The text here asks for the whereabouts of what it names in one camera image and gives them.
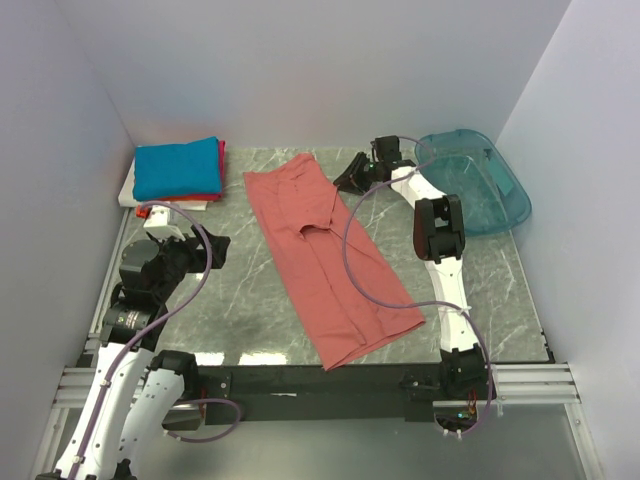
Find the folded magenta t shirt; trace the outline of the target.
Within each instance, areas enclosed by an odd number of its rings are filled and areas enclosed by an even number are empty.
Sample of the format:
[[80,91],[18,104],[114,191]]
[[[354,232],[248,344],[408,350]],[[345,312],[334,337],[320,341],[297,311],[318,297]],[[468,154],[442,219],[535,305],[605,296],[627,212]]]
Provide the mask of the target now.
[[194,201],[217,201],[223,197],[225,177],[225,149],[226,142],[218,141],[218,172],[220,175],[220,189],[214,193],[195,194],[191,197]]

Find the white board under stack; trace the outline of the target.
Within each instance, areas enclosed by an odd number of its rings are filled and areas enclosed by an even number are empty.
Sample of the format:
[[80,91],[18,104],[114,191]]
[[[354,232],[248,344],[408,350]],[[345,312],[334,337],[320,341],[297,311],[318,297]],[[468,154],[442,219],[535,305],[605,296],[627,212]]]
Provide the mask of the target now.
[[[139,202],[133,196],[135,184],[134,170],[135,161],[132,161],[123,186],[118,194],[118,203],[123,208],[136,208],[139,205]],[[169,200],[169,203],[175,203],[180,208],[188,211],[205,211],[208,205],[207,201],[202,200]]]

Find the folded orange t shirt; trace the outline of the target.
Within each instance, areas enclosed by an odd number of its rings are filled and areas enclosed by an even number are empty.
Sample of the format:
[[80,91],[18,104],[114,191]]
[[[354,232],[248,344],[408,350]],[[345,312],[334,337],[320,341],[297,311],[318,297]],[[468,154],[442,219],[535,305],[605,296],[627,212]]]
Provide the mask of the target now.
[[157,201],[163,202],[173,202],[173,203],[185,203],[185,204],[195,204],[195,203],[207,203],[209,198],[204,195],[195,195],[195,196],[171,196],[171,197],[161,197],[157,198]]

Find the teal plastic bin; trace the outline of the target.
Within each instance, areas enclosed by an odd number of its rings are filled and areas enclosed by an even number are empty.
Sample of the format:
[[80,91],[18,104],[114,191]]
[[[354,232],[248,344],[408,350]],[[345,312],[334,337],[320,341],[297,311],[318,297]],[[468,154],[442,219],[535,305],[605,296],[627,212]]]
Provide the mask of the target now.
[[528,194],[485,135],[470,129],[427,135],[414,154],[432,185],[459,197],[468,236],[504,233],[529,218]]

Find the aluminium frame rail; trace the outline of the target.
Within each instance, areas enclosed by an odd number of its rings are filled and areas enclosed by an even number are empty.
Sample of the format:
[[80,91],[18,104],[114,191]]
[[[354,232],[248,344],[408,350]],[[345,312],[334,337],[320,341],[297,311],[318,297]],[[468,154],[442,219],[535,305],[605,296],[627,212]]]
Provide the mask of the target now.
[[[98,319],[94,318],[78,365],[63,370],[48,423],[31,471],[33,477],[53,469],[62,432],[73,409],[80,409],[87,397],[93,367],[97,360]],[[573,373],[568,364],[554,362],[502,362],[493,367],[492,405],[502,415],[508,405],[561,405],[570,425],[572,444],[587,479],[603,479],[604,470],[595,449],[591,431]]]

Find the salmon pink t shirt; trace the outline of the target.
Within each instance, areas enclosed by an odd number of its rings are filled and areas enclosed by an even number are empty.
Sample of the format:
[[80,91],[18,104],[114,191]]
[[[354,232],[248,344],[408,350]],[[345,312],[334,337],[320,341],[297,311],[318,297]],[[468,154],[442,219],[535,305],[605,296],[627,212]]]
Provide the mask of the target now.
[[[247,172],[244,182],[281,280],[325,370],[354,361],[423,325],[420,310],[377,306],[352,285],[341,255],[350,211],[311,154],[299,154],[267,173]],[[347,252],[351,270],[366,292],[389,303],[413,303],[354,220]]]

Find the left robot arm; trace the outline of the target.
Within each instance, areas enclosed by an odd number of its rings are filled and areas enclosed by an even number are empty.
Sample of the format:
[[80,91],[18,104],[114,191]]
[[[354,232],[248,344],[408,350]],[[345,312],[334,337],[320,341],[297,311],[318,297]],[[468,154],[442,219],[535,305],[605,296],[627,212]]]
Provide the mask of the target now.
[[157,349],[167,302],[189,274],[224,266],[231,240],[201,225],[167,237],[149,233],[124,248],[119,282],[103,316],[96,370],[76,428],[42,479],[134,479],[146,442],[170,409],[202,402],[192,353]]

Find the folded blue t shirt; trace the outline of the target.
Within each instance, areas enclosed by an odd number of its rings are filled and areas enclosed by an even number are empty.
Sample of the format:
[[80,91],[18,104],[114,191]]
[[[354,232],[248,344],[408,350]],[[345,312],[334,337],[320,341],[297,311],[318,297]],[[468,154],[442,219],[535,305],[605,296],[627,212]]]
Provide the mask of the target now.
[[215,136],[181,144],[138,146],[133,196],[139,202],[220,189]]

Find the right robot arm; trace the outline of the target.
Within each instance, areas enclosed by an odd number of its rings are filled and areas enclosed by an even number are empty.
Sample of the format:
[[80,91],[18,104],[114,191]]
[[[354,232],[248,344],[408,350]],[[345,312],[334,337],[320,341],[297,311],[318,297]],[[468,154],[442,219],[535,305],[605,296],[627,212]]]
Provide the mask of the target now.
[[425,163],[416,164],[403,157],[400,143],[404,139],[391,135],[372,140],[371,153],[358,153],[334,185],[362,199],[388,187],[412,207],[414,252],[425,265],[435,298],[408,304],[389,303],[364,290],[348,260],[347,243],[354,213],[346,220],[341,241],[345,272],[356,290],[377,306],[391,310],[436,307],[440,320],[440,390],[452,399],[481,390],[491,398],[494,382],[490,354],[470,317],[464,289],[466,236],[461,201],[458,196],[437,189],[420,173],[427,167]]

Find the black base beam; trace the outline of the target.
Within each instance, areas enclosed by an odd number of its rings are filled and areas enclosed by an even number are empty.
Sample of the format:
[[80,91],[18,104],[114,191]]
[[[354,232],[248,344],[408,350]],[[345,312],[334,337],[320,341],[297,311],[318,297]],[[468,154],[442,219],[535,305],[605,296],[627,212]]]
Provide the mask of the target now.
[[495,398],[482,369],[459,383],[436,363],[360,364],[325,371],[317,365],[201,366],[206,392],[259,421],[402,418],[432,422],[438,402]]

